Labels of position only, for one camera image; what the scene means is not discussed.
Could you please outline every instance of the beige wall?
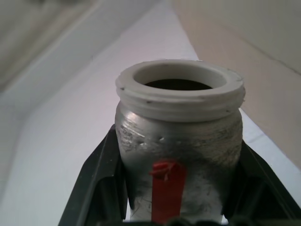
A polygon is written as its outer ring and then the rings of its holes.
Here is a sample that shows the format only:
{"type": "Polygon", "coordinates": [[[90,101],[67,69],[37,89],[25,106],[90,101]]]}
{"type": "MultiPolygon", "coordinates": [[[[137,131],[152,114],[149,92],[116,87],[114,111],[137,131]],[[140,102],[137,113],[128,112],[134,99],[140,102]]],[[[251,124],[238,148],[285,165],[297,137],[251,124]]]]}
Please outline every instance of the beige wall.
{"type": "MultiPolygon", "coordinates": [[[[273,19],[273,14],[264,14],[264,10],[268,12],[267,3],[270,1],[263,1],[265,4],[259,10],[260,14],[255,12],[253,3],[244,7],[248,13],[236,12],[233,9],[234,14],[231,14],[231,7],[227,6],[223,9],[226,1],[219,1],[220,5],[216,4],[215,0],[210,2],[212,5],[207,0],[174,0],[173,7],[199,59],[232,69],[242,75],[247,91],[243,110],[301,168],[301,76],[273,59],[278,56],[276,53],[272,54],[272,58],[268,56],[269,54],[263,53],[265,49],[262,50],[262,46],[269,49],[272,46],[266,46],[265,43],[279,42],[276,39],[269,40],[267,34],[258,26],[256,27],[256,23],[254,26],[249,23],[252,19],[257,21],[257,25],[273,19]],[[208,16],[208,13],[220,14],[215,17],[221,19],[221,24],[224,22],[230,24],[231,28],[219,25],[216,20],[208,16]],[[249,40],[243,39],[243,35],[246,35],[249,40]],[[261,44],[256,47],[254,47],[255,42],[250,44],[255,37],[261,41],[261,44]]],[[[231,3],[230,6],[234,6],[234,0],[227,2],[231,3]]],[[[275,26],[273,30],[281,33],[283,24],[273,25],[275,26]]],[[[291,63],[292,67],[300,67],[301,64],[295,63],[301,57],[293,57],[294,54],[301,56],[301,51],[298,49],[300,45],[290,53],[295,41],[293,40],[295,37],[291,37],[292,34],[287,34],[286,39],[280,39],[282,44],[279,48],[287,53],[289,56],[287,59],[290,59],[287,62],[291,63]]],[[[279,51],[278,46],[274,46],[274,51],[279,51]]]]}

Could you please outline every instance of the scratched metal surface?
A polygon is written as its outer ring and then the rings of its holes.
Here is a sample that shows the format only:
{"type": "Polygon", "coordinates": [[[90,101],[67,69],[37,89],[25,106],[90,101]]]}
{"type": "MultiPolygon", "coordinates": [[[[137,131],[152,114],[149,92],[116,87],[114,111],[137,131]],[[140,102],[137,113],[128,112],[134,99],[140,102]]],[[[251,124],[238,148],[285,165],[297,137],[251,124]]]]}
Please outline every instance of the scratched metal surface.
{"type": "Polygon", "coordinates": [[[115,125],[128,175],[131,221],[151,219],[149,172],[163,159],[176,160],[187,169],[181,216],[221,221],[241,148],[239,110],[210,122],[172,123],[143,118],[119,103],[115,125]]]}

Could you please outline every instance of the red tape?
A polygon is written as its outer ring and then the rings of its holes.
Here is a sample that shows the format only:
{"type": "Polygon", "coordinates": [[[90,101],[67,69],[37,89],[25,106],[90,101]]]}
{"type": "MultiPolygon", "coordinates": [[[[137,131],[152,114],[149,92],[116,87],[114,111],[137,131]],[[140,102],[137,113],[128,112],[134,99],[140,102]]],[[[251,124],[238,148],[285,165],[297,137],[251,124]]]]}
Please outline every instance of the red tape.
{"type": "Polygon", "coordinates": [[[180,215],[186,169],[174,161],[153,164],[151,220],[165,223],[180,215]]]}

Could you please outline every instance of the silver metal body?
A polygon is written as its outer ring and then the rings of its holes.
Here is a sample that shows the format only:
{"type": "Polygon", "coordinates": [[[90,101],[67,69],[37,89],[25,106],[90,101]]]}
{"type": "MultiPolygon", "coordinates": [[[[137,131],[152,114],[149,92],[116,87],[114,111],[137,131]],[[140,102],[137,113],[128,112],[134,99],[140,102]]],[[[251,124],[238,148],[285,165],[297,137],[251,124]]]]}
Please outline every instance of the silver metal body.
{"type": "Polygon", "coordinates": [[[127,170],[131,221],[151,219],[149,172],[154,162],[164,159],[187,169],[181,216],[221,221],[241,148],[239,110],[214,121],[173,123],[141,117],[119,103],[115,124],[127,170]]]}

